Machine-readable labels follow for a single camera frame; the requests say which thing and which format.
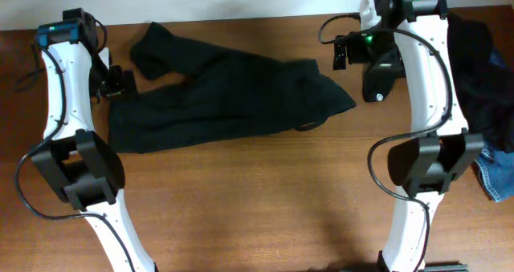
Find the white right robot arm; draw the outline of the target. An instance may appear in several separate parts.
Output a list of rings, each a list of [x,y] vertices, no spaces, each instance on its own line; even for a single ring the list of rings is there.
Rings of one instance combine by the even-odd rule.
[[[425,261],[435,211],[453,181],[483,149],[455,91],[448,52],[447,0],[361,0],[360,29],[332,40],[333,66],[364,63],[364,80],[406,79],[411,130],[389,136],[393,221],[378,271],[465,271],[459,262]]]

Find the black pants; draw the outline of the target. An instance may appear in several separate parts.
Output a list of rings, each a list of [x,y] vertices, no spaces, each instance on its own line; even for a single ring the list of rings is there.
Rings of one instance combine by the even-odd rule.
[[[280,61],[220,47],[179,37],[157,22],[130,59],[146,79],[176,72],[186,80],[111,102],[108,144],[118,153],[306,132],[357,105],[314,59]]]

